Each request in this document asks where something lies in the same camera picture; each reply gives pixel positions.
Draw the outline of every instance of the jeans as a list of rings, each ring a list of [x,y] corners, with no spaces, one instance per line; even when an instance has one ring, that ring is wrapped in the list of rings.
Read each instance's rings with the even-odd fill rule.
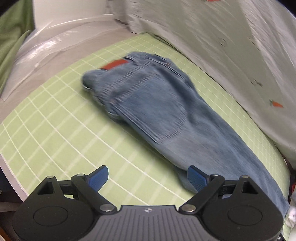
[[[265,166],[197,93],[171,60],[132,52],[128,63],[92,70],[83,85],[114,120],[123,120],[176,166],[182,184],[194,191],[186,171],[194,165],[228,180],[250,176],[284,216],[289,204]]]

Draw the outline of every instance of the blue gripper pad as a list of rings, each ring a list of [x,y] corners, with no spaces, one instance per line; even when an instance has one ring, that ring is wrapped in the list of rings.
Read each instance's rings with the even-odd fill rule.
[[[86,176],[86,183],[98,192],[108,180],[109,171],[106,166],[101,166]]]
[[[197,192],[202,190],[211,181],[210,176],[208,176],[195,166],[190,166],[188,168],[187,178]]]

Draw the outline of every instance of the white wall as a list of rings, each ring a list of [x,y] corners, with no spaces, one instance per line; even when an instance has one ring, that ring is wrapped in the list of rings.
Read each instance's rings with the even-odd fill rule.
[[[105,13],[106,0],[33,0],[37,29]]]

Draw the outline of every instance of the jeans back pocket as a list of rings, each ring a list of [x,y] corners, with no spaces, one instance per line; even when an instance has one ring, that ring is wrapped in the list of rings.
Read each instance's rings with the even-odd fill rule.
[[[144,138],[156,143],[178,134],[186,118],[178,91],[169,80],[155,72],[117,96],[112,105],[118,115],[144,134]]]

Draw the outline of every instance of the green cutting mat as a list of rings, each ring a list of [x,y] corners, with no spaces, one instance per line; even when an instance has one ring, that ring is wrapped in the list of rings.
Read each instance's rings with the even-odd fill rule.
[[[186,72],[202,98],[241,136],[288,196],[289,171],[273,142],[219,84],[148,34],[121,41],[70,65],[31,93],[3,121],[1,154],[27,193],[48,175],[69,179],[107,165],[110,177],[100,193],[117,207],[180,206],[192,196],[179,184],[167,160],[131,128],[112,122],[81,87],[85,71],[131,51],[170,58]]]

